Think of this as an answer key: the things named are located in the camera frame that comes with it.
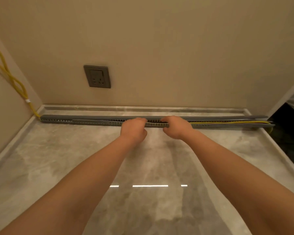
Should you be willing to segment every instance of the forearm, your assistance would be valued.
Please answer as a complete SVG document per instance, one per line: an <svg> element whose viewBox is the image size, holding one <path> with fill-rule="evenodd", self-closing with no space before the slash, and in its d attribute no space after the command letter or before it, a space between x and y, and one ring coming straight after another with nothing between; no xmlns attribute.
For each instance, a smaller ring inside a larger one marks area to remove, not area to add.
<svg viewBox="0 0 294 235"><path fill-rule="evenodd" d="M80 163L2 234L81 234L133 141L118 137Z"/></svg>
<svg viewBox="0 0 294 235"><path fill-rule="evenodd" d="M294 193L261 170L197 130L189 132L183 140L252 229L259 229L262 222L264 227L276 226L281 231L294 215ZM253 213L263 219L255 219Z"/></svg>

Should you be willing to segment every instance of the wall socket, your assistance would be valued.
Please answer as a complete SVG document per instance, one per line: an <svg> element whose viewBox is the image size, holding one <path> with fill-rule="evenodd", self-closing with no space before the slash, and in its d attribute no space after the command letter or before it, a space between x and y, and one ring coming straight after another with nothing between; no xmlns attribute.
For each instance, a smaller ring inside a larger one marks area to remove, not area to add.
<svg viewBox="0 0 294 235"><path fill-rule="evenodd" d="M108 67L84 65L90 87L111 88Z"/></svg>

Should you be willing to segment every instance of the beige wall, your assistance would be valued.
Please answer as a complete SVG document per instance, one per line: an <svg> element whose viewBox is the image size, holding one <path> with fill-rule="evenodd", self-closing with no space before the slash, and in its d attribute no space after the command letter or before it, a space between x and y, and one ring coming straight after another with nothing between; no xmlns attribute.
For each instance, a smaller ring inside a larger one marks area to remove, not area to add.
<svg viewBox="0 0 294 235"><path fill-rule="evenodd" d="M41 100L33 91L1 41L0 50L7 60L11 73L24 83L35 108L39 108L42 104ZM20 130L31 115L27 104L0 73L0 151Z"/></svg>
<svg viewBox="0 0 294 235"><path fill-rule="evenodd" d="M47 104L266 114L294 84L294 0L0 0L0 38Z"/></svg>

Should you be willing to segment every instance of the marble floor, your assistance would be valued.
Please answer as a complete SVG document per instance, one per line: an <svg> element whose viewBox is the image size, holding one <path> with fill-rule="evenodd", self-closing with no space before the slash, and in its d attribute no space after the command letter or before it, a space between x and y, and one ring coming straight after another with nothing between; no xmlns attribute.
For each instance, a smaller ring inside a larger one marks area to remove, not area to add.
<svg viewBox="0 0 294 235"><path fill-rule="evenodd" d="M85 235L251 234L184 142L159 128L146 130L147 138L123 162ZM294 176L258 131L201 131L294 192ZM0 229L119 133L120 127L36 122L0 163Z"/></svg>

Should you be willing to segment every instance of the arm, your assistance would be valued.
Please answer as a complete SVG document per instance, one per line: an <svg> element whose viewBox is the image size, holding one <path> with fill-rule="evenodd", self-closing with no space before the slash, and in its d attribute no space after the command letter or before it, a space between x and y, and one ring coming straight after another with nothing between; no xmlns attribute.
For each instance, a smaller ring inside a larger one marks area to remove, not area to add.
<svg viewBox="0 0 294 235"><path fill-rule="evenodd" d="M82 234L126 154L145 139L146 122L142 118L125 121L116 140L75 167L0 235Z"/></svg>
<svg viewBox="0 0 294 235"><path fill-rule="evenodd" d="M177 116L163 131L187 143L252 234L294 234L294 193Z"/></svg>

